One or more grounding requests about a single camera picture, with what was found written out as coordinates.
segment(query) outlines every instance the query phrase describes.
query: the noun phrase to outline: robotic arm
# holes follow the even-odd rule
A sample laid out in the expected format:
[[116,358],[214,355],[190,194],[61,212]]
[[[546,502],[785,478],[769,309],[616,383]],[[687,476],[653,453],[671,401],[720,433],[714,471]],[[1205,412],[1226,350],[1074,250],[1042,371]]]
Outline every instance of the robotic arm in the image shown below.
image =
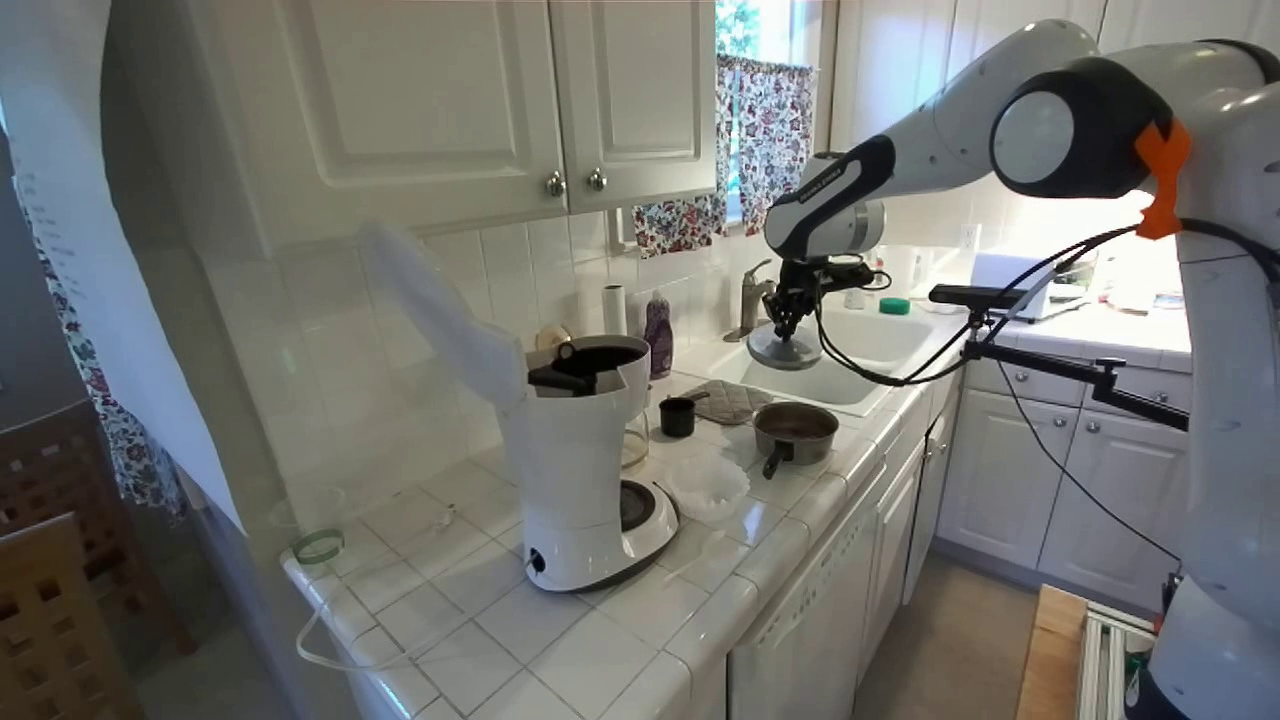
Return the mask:
[[[1176,130],[1197,151],[1160,173],[1139,145],[1157,135],[1160,159]],[[1176,217],[1197,217],[1176,236],[1197,362],[1193,506],[1180,530],[1188,581],[1131,716],[1277,716],[1280,59],[1237,40],[1096,55],[1073,23],[1019,27],[886,130],[813,159],[803,185],[774,198],[764,218],[769,247],[785,255],[764,300],[774,343],[793,343],[822,293],[872,278],[829,255],[875,247],[875,198],[958,187],[985,173],[1019,194],[1122,194],[1157,185],[1172,228]]]

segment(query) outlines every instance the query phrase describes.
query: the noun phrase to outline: kitchen counter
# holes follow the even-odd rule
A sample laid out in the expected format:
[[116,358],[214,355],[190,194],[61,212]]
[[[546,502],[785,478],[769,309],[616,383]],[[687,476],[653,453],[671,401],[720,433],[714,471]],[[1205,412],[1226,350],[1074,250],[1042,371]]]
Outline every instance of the kitchen counter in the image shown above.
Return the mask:
[[[1188,368],[1184,328],[1168,317],[1084,309],[1003,341]],[[653,402],[695,383],[676,371]],[[337,560],[283,556],[283,571],[363,663],[357,686],[379,716],[687,716],[695,673],[723,661],[850,506],[868,459],[925,393],[886,393],[863,420],[838,417],[832,453],[785,464],[774,478],[759,478],[753,424],[701,420],[687,438],[653,436],[628,478],[695,491],[695,478],[746,471],[753,491],[682,516],[671,546],[597,592],[546,596],[524,581],[517,488],[497,447],[348,520]]]

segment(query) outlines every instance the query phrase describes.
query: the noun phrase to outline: drawer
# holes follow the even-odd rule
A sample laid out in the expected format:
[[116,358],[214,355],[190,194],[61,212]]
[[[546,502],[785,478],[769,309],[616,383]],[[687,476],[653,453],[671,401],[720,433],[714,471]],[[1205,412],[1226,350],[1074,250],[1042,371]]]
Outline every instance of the drawer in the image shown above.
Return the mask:
[[1006,389],[1022,401],[1048,401],[1048,402],[1081,402],[1084,401],[1084,383],[1064,378],[1064,376],[1048,376],[1048,371],[1031,371],[1031,368],[1016,368],[1003,362],[1003,376],[997,368],[997,358],[975,358],[963,368],[963,389],[979,389],[979,393],[1001,393],[1006,395]]
[[[1152,402],[1168,402],[1168,407],[1193,407],[1193,376],[1176,376],[1176,371],[1147,371],[1147,368],[1114,368],[1114,389]],[[1096,412],[1110,412],[1110,417],[1128,417],[1122,407],[1084,401],[1084,407]]]

